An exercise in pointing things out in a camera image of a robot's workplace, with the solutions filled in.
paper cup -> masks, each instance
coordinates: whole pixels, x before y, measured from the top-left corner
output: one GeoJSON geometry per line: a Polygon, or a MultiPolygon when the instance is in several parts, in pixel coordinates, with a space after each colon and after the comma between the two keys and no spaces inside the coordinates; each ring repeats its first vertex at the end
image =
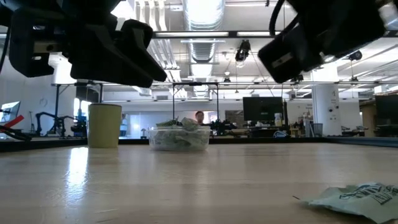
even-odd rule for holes
{"type": "Polygon", "coordinates": [[[93,103],[88,107],[88,147],[115,148],[119,144],[122,107],[93,103]]]}

desk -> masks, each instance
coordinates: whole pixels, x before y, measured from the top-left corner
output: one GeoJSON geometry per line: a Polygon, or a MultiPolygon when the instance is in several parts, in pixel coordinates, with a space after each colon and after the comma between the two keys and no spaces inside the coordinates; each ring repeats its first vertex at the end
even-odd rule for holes
{"type": "Polygon", "coordinates": [[[365,223],[303,206],[327,187],[396,184],[398,150],[210,145],[202,153],[64,147],[1,154],[0,223],[365,223]]]}

table surface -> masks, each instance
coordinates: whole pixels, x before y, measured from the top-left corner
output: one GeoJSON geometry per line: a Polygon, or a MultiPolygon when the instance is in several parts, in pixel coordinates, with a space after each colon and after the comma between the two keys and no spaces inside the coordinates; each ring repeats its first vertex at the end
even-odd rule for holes
{"type": "Polygon", "coordinates": [[[369,181],[398,184],[397,161],[397,149],[342,144],[4,153],[0,223],[372,223],[309,208],[293,195],[369,181]]]}

